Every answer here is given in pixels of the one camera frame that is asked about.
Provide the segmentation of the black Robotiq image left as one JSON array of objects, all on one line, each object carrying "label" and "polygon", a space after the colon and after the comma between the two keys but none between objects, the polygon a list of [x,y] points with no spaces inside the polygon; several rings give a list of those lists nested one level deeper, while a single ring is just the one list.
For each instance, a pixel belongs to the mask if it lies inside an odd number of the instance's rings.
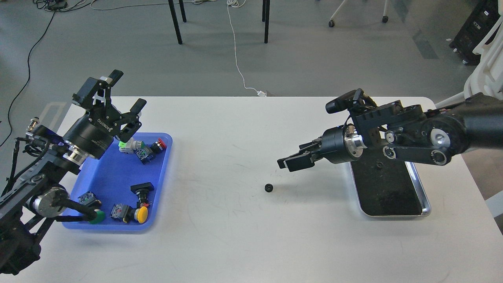
[{"label": "black Robotiq image left", "polygon": [[111,88],[123,75],[122,71],[113,70],[107,77],[90,77],[72,96],[72,103],[85,109],[87,114],[70,127],[63,139],[95,159],[103,156],[115,137],[126,143],[141,127],[140,112],[146,100],[139,98],[124,114],[111,102]]}]

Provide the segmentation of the black Robotiq image right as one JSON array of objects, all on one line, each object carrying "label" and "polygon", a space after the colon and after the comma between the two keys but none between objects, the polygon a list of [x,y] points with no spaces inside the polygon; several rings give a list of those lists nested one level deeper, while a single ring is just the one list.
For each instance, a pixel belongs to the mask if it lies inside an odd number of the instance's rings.
[{"label": "black Robotiq image right", "polygon": [[358,160],[366,148],[354,125],[341,125],[326,130],[321,138],[299,145],[298,153],[278,159],[277,163],[280,169],[295,172],[312,168],[323,158],[333,164]]}]

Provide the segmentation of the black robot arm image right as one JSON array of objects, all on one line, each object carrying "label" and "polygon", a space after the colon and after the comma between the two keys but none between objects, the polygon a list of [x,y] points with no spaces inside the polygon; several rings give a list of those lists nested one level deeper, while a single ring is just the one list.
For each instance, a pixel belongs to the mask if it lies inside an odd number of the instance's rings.
[{"label": "black robot arm image right", "polygon": [[347,110],[352,122],[300,145],[299,152],[278,160],[280,168],[303,170],[320,159],[353,162],[365,150],[377,150],[391,160],[446,165],[468,150],[502,148],[502,101],[483,93],[424,112],[422,106],[404,107],[400,100],[379,106],[358,88],[325,109],[329,114]]}]

